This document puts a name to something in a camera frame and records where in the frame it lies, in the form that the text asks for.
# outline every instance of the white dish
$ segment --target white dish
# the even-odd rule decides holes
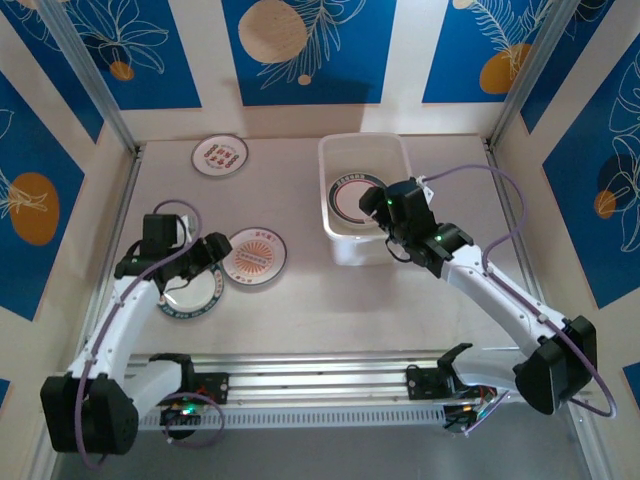
[[[360,198],[371,187],[384,187],[378,177],[363,172],[342,175],[329,187],[329,208],[351,227],[363,228],[375,225],[375,221],[360,210]]]
[[[211,177],[225,177],[237,172],[246,163],[249,149],[235,135],[213,135],[195,146],[191,153],[193,166]]]
[[[240,285],[264,285],[282,272],[287,261],[284,241],[266,228],[241,230],[229,242],[233,251],[222,261],[222,268]]]
[[[167,282],[158,306],[173,318],[196,318],[211,310],[224,291],[224,277],[218,265],[187,281],[175,277]]]

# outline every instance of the metal corner post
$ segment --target metal corner post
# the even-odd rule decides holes
[[[544,70],[549,57],[556,48],[581,0],[547,0],[553,2],[549,16],[540,33],[533,42],[531,53],[516,76],[513,86],[505,99],[502,111],[489,136],[489,148],[492,151],[500,145],[504,134],[526,102],[531,90]]]
[[[58,0],[36,0],[38,14],[60,51],[71,65],[80,83],[100,112],[111,125],[122,144],[132,153],[136,151],[133,135],[124,122],[120,109],[107,87],[91,55],[84,46],[62,3]]]

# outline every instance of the white wall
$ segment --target white wall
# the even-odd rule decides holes
[[[612,460],[628,479],[640,472],[640,412],[622,367],[640,360],[640,290],[597,309],[542,164],[638,34],[640,3],[616,0],[532,134],[518,118],[496,155],[529,199],[525,242],[547,301],[569,317],[586,316],[597,328],[598,369],[620,410],[617,419],[598,425]],[[601,395],[597,398],[606,408]]]
[[[137,140],[318,137],[350,131],[487,136],[497,103],[422,104],[449,0],[398,0],[380,105],[242,107],[220,0],[170,0],[202,109],[126,111]]]
[[[0,70],[85,174],[36,318],[0,307],[0,378],[12,385],[0,418],[0,476],[10,480],[28,478],[44,418],[40,387],[75,349],[131,156],[107,125],[93,143],[2,14],[0,45]]]

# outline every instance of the white line drawing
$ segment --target white line drawing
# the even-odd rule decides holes
[[[0,109],[0,140],[4,138],[9,128],[11,128],[13,115],[14,112],[11,110]],[[0,219],[6,217],[11,210],[15,210],[16,213],[19,212],[20,207],[29,207],[41,212],[46,212],[47,207],[42,204],[46,198],[46,193],[42,195],[29,195],[19,188],[16,188],[9,182],[0,169]]]
[[[564,33],[572,40],[575,40],[578,24],[598,21],[604,14],[609,1],[610,0],[583,0],[580,2],[569,24],[564,29]]]
[[[610,218],[620,213],[622,245],[631,253],[640,248],[640,52],[627,67],[611,107],[609,130],[616,152],[617,172],[596,198],[596,213]]]
[[[340,52],[338,27],[356,17],[367,0],[260,0],[245,12],[238,25],[245,51],[263,65],[261,90],[286,79],[309,85],[313,76]],[[273,21],[266,22],[268,16]]]
[[[513,80],[524,62],[524,45],[540,29],[554,1],[540,0],[534,7],[533,0],[529,0],[520,16],[514,13],[511,0],[452,0],[452,4],[456,9],[466,9],[476,15],[480,32],[489,37],[495,51],[508,58]]]
[[[33,37],[59,51],[35,10],[17,0],[3,1]],[[98,68],[122,81],[133,78],[133,65],[164,73],[153,47],[164,44],[169,31],[139,20],[138,0],[69,0],[63,6]]]

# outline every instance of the orange circle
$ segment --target orange circle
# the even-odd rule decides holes
[[[616,212],[616,197],[609,190],[603,190],[596,196],[594,208],[600,218],[611,218]]]
[[[531,50],[531,45],[519,43],[503,52],[496,53],[482,67],[480,88],[485,93],[507,93],[511,89],[525,58],[529,55],[529,50]]]
[[[23,173],[11,184],[9,198],[14,203],[9,215],[18,236],[37,247],[49,243],[60,219],[58,192],[53,183],[39,173]]]
[[[128,64],[121,62],[120,60],[116,60],[111,65],[109,65],[109,71],[111,72],[111,75],[123,82],[133,80],[133,68],[131,68]]]

